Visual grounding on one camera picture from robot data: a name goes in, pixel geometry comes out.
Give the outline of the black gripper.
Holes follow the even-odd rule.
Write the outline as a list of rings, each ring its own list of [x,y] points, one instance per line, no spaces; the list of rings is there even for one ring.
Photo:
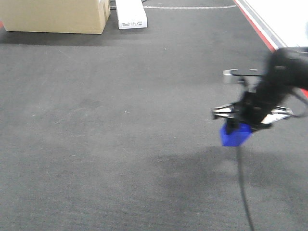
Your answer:
[[[254,102],[255,93],[245,91],[242,98],[230,104],[215,107],[211,110],[213,119],[226,120],[225,132],[231,134],[239,128],[240,123],[247,124],[252,131],[269,129],[273,123],[294,117],[290,108],[272,105],[271,103]]]

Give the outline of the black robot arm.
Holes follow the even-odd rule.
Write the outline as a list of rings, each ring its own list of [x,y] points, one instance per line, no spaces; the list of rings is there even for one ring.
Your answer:
[[[293,95],[304,105],[306,98],[296,93],[296,89],[308,89],[308,49],[306,47],[279,48],[273,52],[263,73],[250,71],[240,73],[237,69],[224,71],[227,82],[236,82],[244,91],[239,101],[212,109],[214,119],[223,118],[226,135],[243,129],[255,132],[267,129],[273,123],[290,117],[302,118],[308,115],[305,109],[295,114],[291,109],[281,107],[287,96]]]

